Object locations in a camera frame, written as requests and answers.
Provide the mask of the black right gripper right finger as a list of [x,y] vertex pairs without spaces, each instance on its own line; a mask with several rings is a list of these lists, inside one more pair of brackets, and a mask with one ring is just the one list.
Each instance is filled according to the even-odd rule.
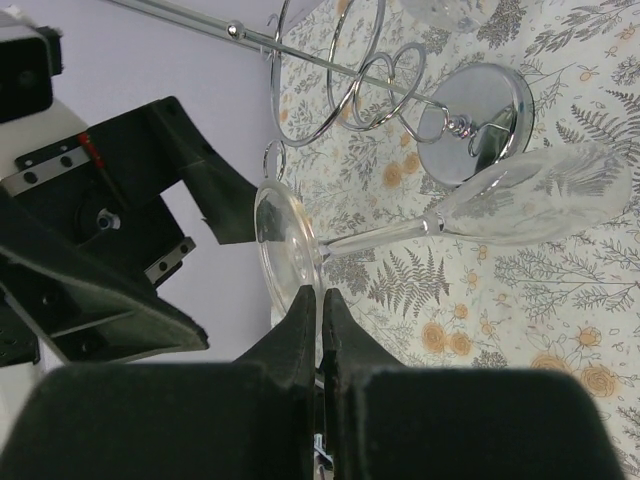
[[619,479],[594,402],[553,370],[417,368],[323,305],[327,445],[338,479]]

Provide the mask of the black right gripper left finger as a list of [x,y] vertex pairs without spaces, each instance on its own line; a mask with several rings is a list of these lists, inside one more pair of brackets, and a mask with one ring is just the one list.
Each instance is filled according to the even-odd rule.
[[48,374],[8,439],[12,479],[309,479],[316,295],[231,363]]

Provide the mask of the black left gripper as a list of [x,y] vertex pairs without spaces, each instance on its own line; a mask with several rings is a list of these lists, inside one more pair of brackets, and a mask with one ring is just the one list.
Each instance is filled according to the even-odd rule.
[[204,329],[157,293],[196,247],[162,194],[181,179],[228,245],[256,240],[257,187],[177,98],[152,102],[149,123],[169,158],[142,108],[89,126],[55,100],[2,124],[1,188],[41,222],[1,222],[2,364],[37,362],[39,342],[64,363],[208,348]]

